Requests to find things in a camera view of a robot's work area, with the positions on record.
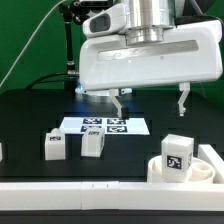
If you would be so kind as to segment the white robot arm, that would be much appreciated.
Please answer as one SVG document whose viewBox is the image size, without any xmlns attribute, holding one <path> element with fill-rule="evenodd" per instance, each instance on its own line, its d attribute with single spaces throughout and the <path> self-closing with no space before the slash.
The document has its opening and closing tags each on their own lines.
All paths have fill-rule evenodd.
<svg viewBox="0 0 224 224">
<path fill-rule="evenodd" d="M 123 88 L 177 84 L 179 112 L 192 82 L 213 81 L 223 72 L 222 23 L 195 15 L 179 25 L 185 0 L 118 0 L 83 23 L 79 80 L 86 91 L 107 90 L 118 109 Z"/>
</svg>

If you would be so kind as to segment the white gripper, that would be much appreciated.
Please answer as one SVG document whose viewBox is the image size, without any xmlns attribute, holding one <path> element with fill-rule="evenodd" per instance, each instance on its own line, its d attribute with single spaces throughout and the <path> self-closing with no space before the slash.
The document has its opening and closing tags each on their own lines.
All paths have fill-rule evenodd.
<svg viewBox="0 0 224 224">
<path fill-rule="evenodd" d="M 80 52 L 80 83 L 86 90 L 110 89 L 109 96 L 119 119 L 128 108 L 116 88 L 179 84 L 179 115 L 190 92 L 189 82 L 213 81 L 223 72 L 218 20 L 180 25 L 164 32 L 160 43 L 128 46 L 122 35 L 87 40 Z"/>
</svg>

